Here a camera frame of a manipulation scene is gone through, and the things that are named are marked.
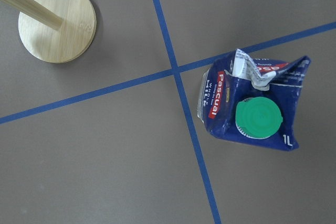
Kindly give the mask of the wooden stand with round base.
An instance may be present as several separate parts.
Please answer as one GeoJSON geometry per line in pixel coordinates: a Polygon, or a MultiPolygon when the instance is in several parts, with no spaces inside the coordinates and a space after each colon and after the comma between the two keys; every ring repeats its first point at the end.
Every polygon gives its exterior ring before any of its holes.
{"type": "Polygon", "coordinates": [[[82,55],[96,33],[90,0],[1,0],[19,10],[24,47],[39,60],[65,63],[82,55]]]}

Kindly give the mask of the blue Pascual milk carton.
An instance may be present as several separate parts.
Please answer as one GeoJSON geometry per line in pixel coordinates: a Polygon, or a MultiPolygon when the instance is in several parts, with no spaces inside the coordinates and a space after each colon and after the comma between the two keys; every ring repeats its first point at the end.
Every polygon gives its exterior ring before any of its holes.
{"type": "Polygon", "coordinates": [[[197,116],[215,138],[292,151],[293,124],[311,60],[254,59],[237,49],[203,74],[197,116]]]}

